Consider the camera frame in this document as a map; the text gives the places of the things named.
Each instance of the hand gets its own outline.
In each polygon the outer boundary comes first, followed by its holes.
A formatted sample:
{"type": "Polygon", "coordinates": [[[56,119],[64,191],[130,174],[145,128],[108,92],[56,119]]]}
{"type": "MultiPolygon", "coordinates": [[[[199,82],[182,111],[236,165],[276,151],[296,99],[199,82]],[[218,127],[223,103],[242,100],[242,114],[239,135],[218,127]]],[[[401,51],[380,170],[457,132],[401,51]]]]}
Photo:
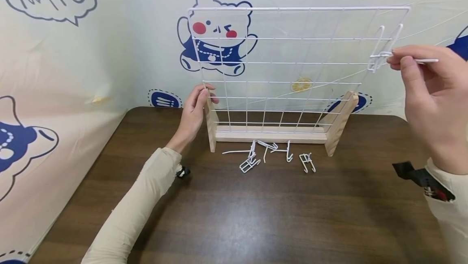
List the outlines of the hand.
{"type": "Polygon", "coordinates": [[[406,118],[434,164],[468,174],[468,63],[448,48],[409,45],[393,50],[390,67],[401,71],[406,118]],[[437,58],[420,65],[415,58],[437,58]]]}
{"type": "MultiPolygon", "coordinates": [[[[205,85],[207,89],[215,89],[210,83],[205,83],[205,85]]],[[[207,89],[204,89],[203,84],[195,86],[185,101],[179,128],[166,147],[182,153],[182,150],[195,139],[203,122],[203,107],[210,94],[207,89]]],[[[217,104],[219,99],[212,98],[212,102],[217,104]]]]}

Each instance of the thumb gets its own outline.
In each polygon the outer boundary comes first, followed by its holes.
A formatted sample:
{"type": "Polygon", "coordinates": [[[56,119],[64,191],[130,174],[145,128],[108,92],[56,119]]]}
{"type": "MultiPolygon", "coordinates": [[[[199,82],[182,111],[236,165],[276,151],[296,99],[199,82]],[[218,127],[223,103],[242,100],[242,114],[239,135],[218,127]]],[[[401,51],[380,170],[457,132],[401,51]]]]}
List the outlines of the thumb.
{"type": "Polygon", "coordinates": [[[424,98],[429,92],[424,82],[424,75],[421,67],[413,57],[406,56],[400,60],[401,78],[405,85],[406,98],[424,98]]]}
{"type": "Polygon", "coordinates": [[[197,98],[197,105],[195,105],[195,110],[203,110],[204,104],[206,103],[206,100],[208,99],[208,90],[203,89],[200,94],[198,95],[197,98]]]}

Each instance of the wrist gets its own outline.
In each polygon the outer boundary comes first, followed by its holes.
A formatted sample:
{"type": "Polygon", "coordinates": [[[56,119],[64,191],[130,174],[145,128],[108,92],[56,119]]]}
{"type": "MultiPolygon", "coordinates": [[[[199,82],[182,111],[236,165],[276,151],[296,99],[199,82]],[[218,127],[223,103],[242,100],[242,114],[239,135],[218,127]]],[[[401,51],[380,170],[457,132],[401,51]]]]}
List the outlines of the wrist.
{"type": "Polygon", "coordinates": [[[185,147],[188,146],[188,144],[190,144],[190,141],[187,139],[187,137],[184,137],[184,135],[176,132],[166,147],[181,154],[185,147]]]}
{"type": "Polygon", "coordinates": [[[466,138],[432,146],[429,150],[437,168],[450,174],[468,175],[468,141],[466,138]]]}

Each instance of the black object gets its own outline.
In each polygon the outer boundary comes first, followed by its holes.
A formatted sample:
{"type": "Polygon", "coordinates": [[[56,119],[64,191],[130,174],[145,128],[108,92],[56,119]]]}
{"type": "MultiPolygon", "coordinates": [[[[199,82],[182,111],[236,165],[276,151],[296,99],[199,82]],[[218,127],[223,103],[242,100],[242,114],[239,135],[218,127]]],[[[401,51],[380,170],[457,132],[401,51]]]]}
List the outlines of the black object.
{"type": "Polygon", "coordinates": [[[187,167],[182,166],[182,169],[178,172],[175,173],[175,176],[178,177],[179,179],[183,179],[190,175],[190,169],[187,167]]]}
{"type": "Polygon", "coordinates": [[[414,169],[411,162],[392,163],[398,177],[411,180],[418,186],[425,188],[427,196],[442,201],[455,200],[452,192],[440,184],[426,169],[414,169]]]}

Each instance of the person's left hand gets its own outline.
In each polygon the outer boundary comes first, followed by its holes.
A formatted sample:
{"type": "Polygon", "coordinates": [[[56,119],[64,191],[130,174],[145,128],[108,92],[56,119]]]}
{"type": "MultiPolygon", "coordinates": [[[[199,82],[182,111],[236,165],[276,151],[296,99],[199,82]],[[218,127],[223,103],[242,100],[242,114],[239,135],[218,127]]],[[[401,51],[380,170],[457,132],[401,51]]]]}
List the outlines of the person's left hand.
{"type": "MultiPolygon", "coordinates": [[[[203,107],[208,99],[209,91],[215,89],[210,83],[195,86],[184,104],[184,111],[180,120],[179,128],[166,147],[181,153],[184,148],[190,144],[197,135],[203,122],[203,107]]],[[[219,103],[218,98],[211,98],[212,102],[219,103]]]]}

